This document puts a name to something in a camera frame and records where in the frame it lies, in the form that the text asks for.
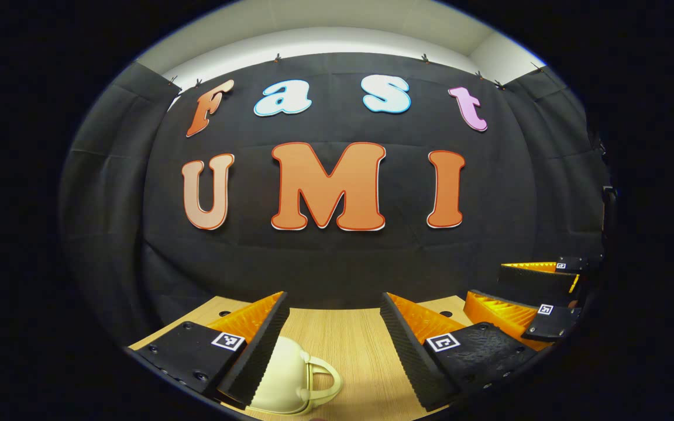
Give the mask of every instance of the black fabric backdrop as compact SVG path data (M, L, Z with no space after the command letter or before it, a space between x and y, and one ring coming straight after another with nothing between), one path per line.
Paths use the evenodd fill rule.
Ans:
M412 301L463 296L495 283L500 263L601 251L600 189L607 171L587 135L583 108L548 69L502 91L476 75L410 58L301 56L203 82L167 114L177 88L147 72L134 64L96 103L90 115L101 117L89 116L83 124L61 190L70 264L122 344L214 295L255 301L285 290L295 307L374 307L382 291ZM400 115L367 110L360 81L370 74L405 79L410 109ZM148 101L148 109L138 109L138 99L109 95L137 75L143 78L133 92ZM187 138L197 98L228 79L235 87L223 95L209 126ZM297 115L257 117L253 107L262 90L291 79L310 84L311 106ZM486 132L461 118L447 93L457 86L479 99ZM342 203L329 226L319 229L302 201L308 226L274 229L279 167L271 151L284 142L310 143L329 172L351 142L382 144L384 229L342 231L334 221ZM454 229L425 223L435 183L428 153L435 150L466 160L460 173L463 222ZM223 153L235 155L227 220L214 231L196 229L184 213L181 166ZM206 168L203 208L211 207L211 186Z

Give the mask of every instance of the pink letter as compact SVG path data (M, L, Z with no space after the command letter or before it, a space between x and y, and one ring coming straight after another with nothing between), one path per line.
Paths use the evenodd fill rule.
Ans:
M480 106L480 101L478 101L475 96L471 96L470 93L461 86L459 88L449 89L449 95L457 98L459 111L462 113L462 118L465 119L468 126L479 132L484 132L487 129L487 123L485 120L478 118L477 112L475 111L475 106Z

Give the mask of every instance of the white wall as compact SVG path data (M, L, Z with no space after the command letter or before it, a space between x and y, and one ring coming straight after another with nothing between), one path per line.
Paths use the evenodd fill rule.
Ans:
M185 90L194 86L197 79L210 80L233 70L273 61L277 53L283 59L319 53L382 53L420 59L425 53L434 63L471 74L478 70L468 57L417 38L360 27L305 27L222 46L174 67L163 76L171 80L177 75L174 84Z
M536 70L532 63L538 67L545 66L539 58L500 32L485 38L470 54L470 58L479 66L482 77L502 84Z

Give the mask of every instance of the white mug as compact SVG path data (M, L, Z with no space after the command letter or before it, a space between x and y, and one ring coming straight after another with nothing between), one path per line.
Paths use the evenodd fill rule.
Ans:
M314 373L332 375L329 389L313 390ZM280 415L303 415L334 399L342 377L322 359L311 357L296 341L279 336L249 409Z

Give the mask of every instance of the light blue letter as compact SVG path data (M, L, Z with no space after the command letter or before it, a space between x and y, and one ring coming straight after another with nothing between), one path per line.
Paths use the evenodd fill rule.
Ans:
M372 112L398 114L410 107L410 96L405 92L410 86L404 79L393 75L367 75L360 87L370 95L363 97L363 103Z
M254 105L254 114L259 117L275 115L278 112L298 114L311 106L307 98L308 82L305 80L286 80L275 83L262 93L266 95Z

